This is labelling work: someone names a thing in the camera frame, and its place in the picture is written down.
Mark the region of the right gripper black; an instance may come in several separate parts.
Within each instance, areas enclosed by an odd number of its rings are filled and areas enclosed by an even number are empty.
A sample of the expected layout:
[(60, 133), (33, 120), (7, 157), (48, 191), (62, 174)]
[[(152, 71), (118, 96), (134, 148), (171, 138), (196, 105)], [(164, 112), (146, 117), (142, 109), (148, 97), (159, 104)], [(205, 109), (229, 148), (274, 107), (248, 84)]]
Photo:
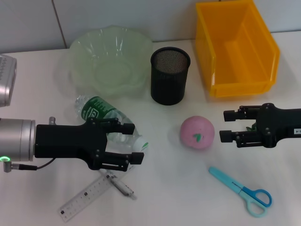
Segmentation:
[(257, 132), (219, 132), (222, 143), (236, 142), (237, 148), (263, 146), (273, 148), (277, 142), (286, 138), (301, 137), (301, 110), (280, 109), (272, 103), (258, 105), (241, 105), (237, 111), (223, 112), (224, 121), (255, 120)]

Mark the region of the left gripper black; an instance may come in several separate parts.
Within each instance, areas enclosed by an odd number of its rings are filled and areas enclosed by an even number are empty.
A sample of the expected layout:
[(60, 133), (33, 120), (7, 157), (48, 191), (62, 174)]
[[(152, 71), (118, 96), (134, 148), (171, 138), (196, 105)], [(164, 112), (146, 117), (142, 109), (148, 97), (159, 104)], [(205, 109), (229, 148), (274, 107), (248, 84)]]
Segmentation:
[(118, 118), (90, 119), (82, 125), (42, 125), (36, 127), (36, 158), (77, 158), (91, 170), (127, 171), (129, 165), (140, 165), (143, 152), (130, 154), (105, 152), (106, 133), (132, 135), (133, 123), (122, 124)]

